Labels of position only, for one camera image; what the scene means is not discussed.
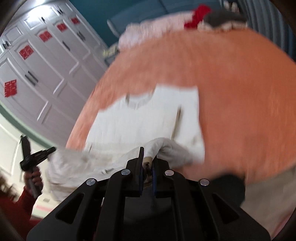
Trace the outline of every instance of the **beige floor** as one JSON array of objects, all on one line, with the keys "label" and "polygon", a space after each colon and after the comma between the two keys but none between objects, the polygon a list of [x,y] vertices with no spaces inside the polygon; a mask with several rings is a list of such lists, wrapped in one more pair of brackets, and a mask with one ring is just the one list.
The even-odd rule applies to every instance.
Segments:
[{"label": "beige floor", "polygon": [[296,207],[296,168],[246,188],[242,209],[267,229],[273,238],[277,227]]}]

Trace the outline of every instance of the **blue wall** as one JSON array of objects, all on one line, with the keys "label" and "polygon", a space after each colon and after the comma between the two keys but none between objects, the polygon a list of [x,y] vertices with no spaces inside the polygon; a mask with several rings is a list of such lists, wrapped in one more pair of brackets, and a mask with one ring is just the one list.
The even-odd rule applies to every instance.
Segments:
[{"label": "blue wall", "polygon": [[98,35],[111,46],[118,41],[107,25],[107,19],[141,0],[70,0]]}]

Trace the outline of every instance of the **red cloth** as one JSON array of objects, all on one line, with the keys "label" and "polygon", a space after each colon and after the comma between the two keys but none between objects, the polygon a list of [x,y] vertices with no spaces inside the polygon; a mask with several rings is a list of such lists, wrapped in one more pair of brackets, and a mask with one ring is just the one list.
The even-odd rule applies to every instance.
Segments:
[{"label": "red cloth", "polygon": [[212,10],[207,5],[201,4],[198,8],[194,11],[192,16],[192,21],[185,23],[184,28],[197,28],[199,22],[201,22],[208,13]]},{"label": "red cloth", "polygon": [[0,196],[0,208],[24,240],[28,232],[39,223],[39,220],[30,220],[35,202],[36,199],[25,188],[15,203],[5,196]]}]

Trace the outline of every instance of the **neckline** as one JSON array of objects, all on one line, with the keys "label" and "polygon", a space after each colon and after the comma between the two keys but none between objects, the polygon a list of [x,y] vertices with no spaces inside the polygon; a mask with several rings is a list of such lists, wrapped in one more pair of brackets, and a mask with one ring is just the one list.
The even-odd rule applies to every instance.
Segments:
[{"label": "neckline", "polygon": [[[149,92],[148,94],[147,93],[140,94],[140,95],[127,94],[124,99],[124,103],[128,108],[137,110],[137,109],[147,105],[152,100],[152,98],[155,94],[155,89],[156,89],[156,87],[154,88],[154,90],[152,92]],[[140,98],[142,95],[146,95],[146,94],[147,94],[147,96],[141,98],[140,100],[132,101],[132,98],[134,98],[134,99]]]}]

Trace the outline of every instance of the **pink blanket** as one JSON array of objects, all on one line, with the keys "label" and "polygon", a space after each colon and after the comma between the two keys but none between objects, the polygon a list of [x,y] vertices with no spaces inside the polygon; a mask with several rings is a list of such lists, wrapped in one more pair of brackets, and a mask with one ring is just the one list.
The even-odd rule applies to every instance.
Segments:
[{"label": "pink blanket", "polygon": [[83,149],[100,109],[157,83],[198,86],[205,163],[186,178],[222,172],[257,182],[296,163],[296,65],[252,30],[180,31],[121,53],[84,106],[67,147]]}]

